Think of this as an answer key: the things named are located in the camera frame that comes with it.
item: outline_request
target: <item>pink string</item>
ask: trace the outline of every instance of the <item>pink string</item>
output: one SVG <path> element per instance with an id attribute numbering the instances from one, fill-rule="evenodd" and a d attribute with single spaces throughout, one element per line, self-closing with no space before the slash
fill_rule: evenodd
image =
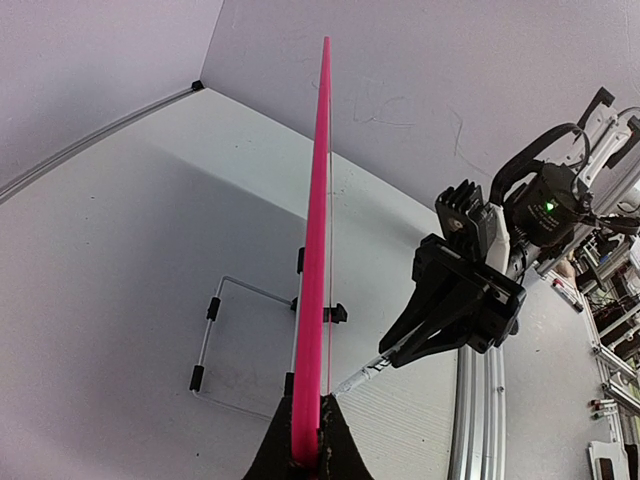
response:
<path id="1" fill-rule="evenodd" d="M 317 468 L 319 455 L 330 102 L 331 41 L 325 37 L 313 145 L 291 418 L 293 460 L 308 469 Z"/>

